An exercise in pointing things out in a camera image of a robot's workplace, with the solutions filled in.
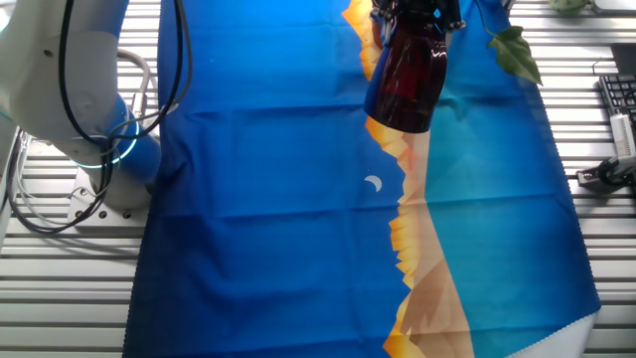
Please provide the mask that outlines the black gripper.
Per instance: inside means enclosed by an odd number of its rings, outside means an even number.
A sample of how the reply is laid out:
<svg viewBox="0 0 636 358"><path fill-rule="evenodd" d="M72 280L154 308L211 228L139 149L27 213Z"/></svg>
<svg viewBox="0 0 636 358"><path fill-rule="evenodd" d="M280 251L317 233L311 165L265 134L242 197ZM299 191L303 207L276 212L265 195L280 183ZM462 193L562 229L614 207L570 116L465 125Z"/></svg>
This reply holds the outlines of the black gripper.
<svg viewBox="0 0 636 358"><path fill-rule="evenodd" d="M424 24L444 25L447 35L466 26L458 0L372 0L373 32L391 33L400 15Z"/></svg>

